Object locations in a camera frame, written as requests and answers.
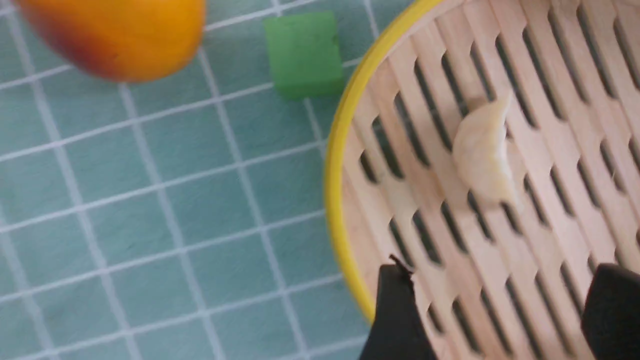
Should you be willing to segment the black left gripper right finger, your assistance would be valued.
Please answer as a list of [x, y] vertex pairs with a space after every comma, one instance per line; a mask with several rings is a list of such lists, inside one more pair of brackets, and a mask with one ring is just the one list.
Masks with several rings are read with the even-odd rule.
[[597, 360], [640, 358], [640, 277], [614, 263], [601, 263], [583, 308], [583, 337]]

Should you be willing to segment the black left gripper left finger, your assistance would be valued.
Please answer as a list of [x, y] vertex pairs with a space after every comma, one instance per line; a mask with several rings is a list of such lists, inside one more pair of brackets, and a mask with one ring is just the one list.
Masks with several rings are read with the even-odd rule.
[[436, 360], [416, 302], [413, 271], [395, 255], [379, 267], [375, 314], [361, 360]]

